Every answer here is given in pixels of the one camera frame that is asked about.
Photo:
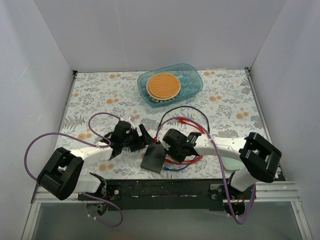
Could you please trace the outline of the black network switch box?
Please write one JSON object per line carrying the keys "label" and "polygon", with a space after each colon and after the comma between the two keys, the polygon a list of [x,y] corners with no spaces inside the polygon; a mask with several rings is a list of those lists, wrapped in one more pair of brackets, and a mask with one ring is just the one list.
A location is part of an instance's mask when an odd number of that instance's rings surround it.
{"label": "black network switch box", "polygon": [[144,170],[160,174],[165,158],[165,148],[160,144],[151,144],[147,147],[140,167]]}

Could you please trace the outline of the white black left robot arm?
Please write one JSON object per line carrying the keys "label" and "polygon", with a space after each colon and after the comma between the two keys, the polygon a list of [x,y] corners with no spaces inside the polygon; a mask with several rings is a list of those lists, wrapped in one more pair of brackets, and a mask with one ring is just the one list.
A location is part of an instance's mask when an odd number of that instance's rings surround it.
{"label": "white black left robot arm", "polygon": [[120,120],[112,132],[93,146],[57,148],[38,175],[37,183],[59,200],[67,199],[72,193],[89,193],[95,200],[103,199],[107,181],[96,173],[82,174],[82,169],[111,160],[124,148],[135,152],[155,142],[143,124],[139,129],[141,133],[130,122]]}

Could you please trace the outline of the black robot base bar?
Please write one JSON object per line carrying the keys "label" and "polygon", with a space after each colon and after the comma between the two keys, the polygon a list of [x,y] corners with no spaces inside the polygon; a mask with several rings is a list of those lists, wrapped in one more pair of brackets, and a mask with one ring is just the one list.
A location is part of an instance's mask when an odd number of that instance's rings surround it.
{"label": "black robot base bar", "polygon": [[121,210],[205,209],[224,211],[226,198],[218,197],[221,179],[108,180],[104,199]]}

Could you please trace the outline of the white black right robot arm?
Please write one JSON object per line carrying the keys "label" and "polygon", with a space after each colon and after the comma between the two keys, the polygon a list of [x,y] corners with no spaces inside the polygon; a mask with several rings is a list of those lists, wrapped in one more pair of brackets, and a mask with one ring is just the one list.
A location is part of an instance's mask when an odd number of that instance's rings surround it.
{"label": "white black right robot arm", "polygon": [[246,137],[209,138],[197,132],[186,136],[172,128],[160,137],[160,142],[166,154],[177,162],[189,156],[220,156],[242,162],[243,167],[234,170],[227,181],[226,192],[232,199],[257,182],[272,183],[282,157],[279,149],[256,132]]}

